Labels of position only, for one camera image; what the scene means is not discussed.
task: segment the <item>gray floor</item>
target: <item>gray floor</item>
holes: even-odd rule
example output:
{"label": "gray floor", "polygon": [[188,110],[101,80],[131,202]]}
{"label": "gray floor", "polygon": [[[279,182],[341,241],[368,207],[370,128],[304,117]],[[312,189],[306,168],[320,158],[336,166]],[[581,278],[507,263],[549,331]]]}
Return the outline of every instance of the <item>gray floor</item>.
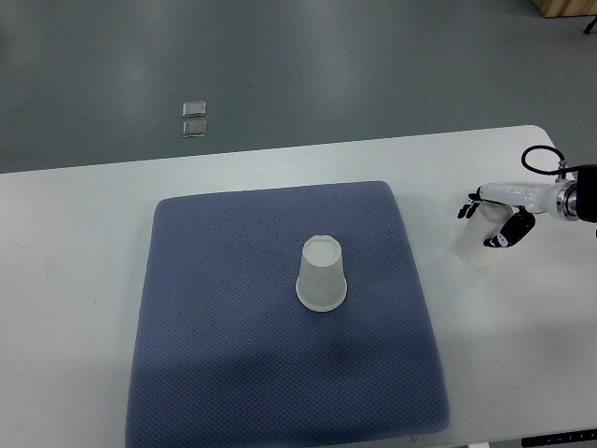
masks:
{"label": "gray floor", "polygon": [[[0,0],[0,173],[521,124],[597,162],[589,21],[531,0]],[[199,99],[208,135],[182,139]]]}

